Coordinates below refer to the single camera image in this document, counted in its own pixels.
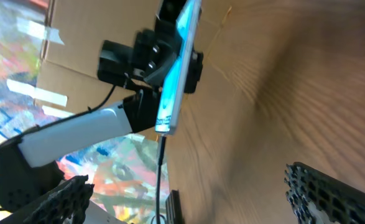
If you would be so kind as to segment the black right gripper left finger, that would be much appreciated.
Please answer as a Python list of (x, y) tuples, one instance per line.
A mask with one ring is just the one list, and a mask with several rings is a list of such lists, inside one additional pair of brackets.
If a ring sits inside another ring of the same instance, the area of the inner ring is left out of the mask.
[(87, 180), (87, 175), (67, 180), (0, 220), (0, 224), (83, 224), (94, 189)]

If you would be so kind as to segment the smartphone with teal screen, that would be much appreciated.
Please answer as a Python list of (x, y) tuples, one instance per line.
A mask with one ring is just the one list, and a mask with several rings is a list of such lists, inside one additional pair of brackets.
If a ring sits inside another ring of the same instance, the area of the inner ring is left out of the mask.
[(201, 0), (188, 0), (177, 17), (176, 29), (182, 43), (163, 84), (155, 124), (155, 131), (161, 134), (173, 135), (177, 129), (200, 9)]

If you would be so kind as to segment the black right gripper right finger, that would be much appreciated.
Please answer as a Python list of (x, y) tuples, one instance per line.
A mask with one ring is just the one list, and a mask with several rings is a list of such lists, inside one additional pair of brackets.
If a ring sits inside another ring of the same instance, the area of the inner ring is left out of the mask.
[(301, 224), (365, 224), (365, 193), (301, 162), (286, 165), (286, 198)]

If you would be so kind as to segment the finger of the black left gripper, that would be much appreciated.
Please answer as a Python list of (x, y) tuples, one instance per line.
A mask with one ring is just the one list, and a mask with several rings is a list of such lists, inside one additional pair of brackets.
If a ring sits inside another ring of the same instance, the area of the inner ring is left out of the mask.
[(186, 94), (193, 94), (196, 90), (203, 70), (203, 57), (203, 52), (197, 52), (195, 49), (192, 50), (184, 89)]
[(176, 53), (151, 60), (144, 73), (144, 81), (150, 86), (162, 86), (169, 70), (177, 59)]

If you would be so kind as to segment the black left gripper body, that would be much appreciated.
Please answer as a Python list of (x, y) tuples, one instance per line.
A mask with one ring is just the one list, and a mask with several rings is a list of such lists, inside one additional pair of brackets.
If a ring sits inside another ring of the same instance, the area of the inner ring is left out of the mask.
[(153, 29), (137, 32), (132, 47), (105, 40), (99, 55), (97, 77), (115, 86), (137, 91), (140, 88), (154, 89), (144, 81), (144, 73), (151, 60), (180, 50), (181, 37), (177, 34), (176, 22), (186, 0), (164, 0), (155, 18)]

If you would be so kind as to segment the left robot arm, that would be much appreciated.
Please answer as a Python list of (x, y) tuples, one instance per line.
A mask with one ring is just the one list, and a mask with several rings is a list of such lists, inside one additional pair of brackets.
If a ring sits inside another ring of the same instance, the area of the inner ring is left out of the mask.
[(1, 143), (0, 209), (15, 212), (56, 188), (63, 179), (56, 161), (64, 155), (149, 128), (173, 134), (182, 98), (195, 92), (203, 68), (203, 54), (194, 49), (200, 16), (200, 1), (163, 1), (154, 28), (137, 32), (133, 46), (105, 40), (98, 78), (133, 95)]

